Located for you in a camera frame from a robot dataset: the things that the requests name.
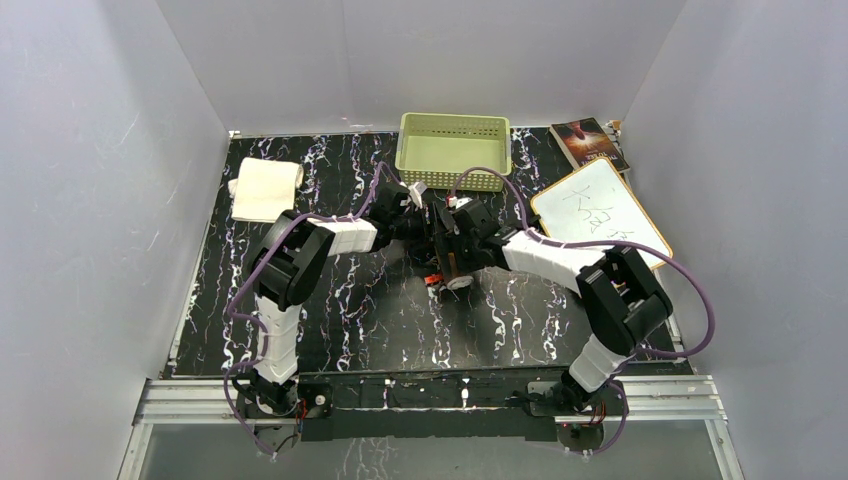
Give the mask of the light green plastic basket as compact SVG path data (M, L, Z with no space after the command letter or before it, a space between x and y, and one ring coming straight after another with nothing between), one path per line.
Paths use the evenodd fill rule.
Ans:
M511 126L505 117L403 114L395 168L407 184L498 192L512 171Z

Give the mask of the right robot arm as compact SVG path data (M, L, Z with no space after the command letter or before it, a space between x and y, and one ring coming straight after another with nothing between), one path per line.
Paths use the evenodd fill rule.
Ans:
M536 275L575 293L591 333L560 379L515 393L532 414L590 413L613 376L672 314L670 298L636 248L581 251L531 228L500 223L476 199L429 203L428 220L447 287L487 267Z

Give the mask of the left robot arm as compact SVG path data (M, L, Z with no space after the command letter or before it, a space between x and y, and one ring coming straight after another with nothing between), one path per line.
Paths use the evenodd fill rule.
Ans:
M237 390L258 408L291 416L299 403L296 352L302 304L318 286L328 258L373 253L394 241L422 246L426 208L437 199L422 182L378 186L362 215L302 217L283 211L253 254L252 289L258 320L259 360Z

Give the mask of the brown and yellow towel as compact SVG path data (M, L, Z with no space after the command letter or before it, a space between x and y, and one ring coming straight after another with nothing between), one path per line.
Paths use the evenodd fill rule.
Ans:
M423 276L425 286L433 293L456 293L472 286L474 277L471 274L455 273L445 270L439 265L433 265Z

